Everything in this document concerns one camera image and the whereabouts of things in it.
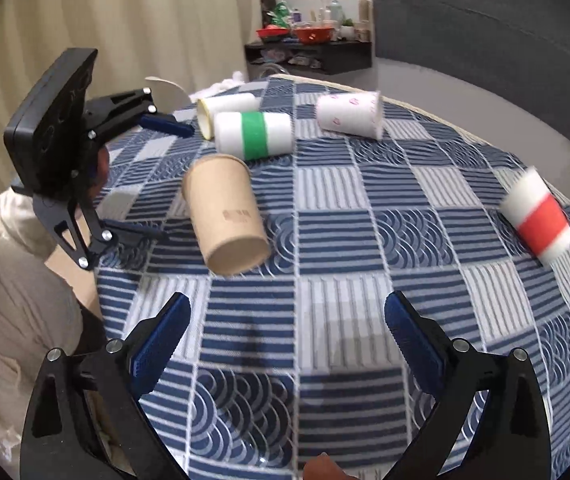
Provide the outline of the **person left hand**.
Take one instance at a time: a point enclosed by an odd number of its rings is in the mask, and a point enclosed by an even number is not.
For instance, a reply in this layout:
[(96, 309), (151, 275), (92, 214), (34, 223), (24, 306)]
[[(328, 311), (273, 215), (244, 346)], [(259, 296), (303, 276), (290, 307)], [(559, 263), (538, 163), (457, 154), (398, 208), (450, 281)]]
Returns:
[(110, 156), (106, 146), (102, 146), (84, 172), (80, 193), (80, 203), (89, 204), (102, 191), (109, 177)]

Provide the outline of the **person right hand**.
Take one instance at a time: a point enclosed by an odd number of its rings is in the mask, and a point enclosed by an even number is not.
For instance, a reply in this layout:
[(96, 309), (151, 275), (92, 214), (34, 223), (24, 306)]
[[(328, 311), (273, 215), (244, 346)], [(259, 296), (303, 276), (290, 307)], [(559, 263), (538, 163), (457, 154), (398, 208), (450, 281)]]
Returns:
[(303, 480), (357, 480), (347, 474), (326, 453), (321, 453), (303, 467)]

